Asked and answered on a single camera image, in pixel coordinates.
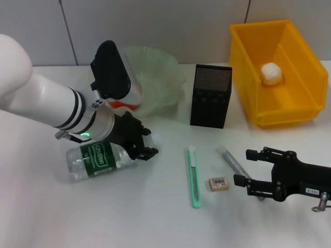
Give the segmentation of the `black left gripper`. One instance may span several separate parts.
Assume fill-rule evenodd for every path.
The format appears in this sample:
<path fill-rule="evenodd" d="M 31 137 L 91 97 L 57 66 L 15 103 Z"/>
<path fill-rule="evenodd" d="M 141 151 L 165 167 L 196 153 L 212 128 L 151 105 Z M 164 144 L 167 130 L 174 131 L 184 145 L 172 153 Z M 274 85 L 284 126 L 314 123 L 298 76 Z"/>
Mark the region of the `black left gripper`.
<path fill-rule="evenodd" d="M 114 114 L 111 142 L 123 147 L 132 160 L 147 161 L 158 153 L 157 148 L 144 147 L 142 136 L 150 134 L 151 130 L 144 127 L 130 112 L 122 116 Z"/>

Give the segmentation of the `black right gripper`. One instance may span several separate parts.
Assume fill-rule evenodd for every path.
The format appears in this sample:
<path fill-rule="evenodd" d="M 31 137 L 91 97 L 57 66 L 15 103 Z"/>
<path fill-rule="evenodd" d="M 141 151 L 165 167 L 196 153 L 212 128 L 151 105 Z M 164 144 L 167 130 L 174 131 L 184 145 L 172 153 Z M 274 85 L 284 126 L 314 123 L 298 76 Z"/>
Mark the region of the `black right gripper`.
<path fill-rule="evenodd" d="M 260 152 L 246 150 L 246 159 L 274 163 L 273 182 L 259 181 L 235 174 L 234 184 L 246 188 L 247 194 L 258 199 L 273 198 L 285 201 L 293 194 L 320 198 L 330 196 L 330 168 L 300 161 L 295 152 L 272 155 L 272 149 L 264 147 Z"/>

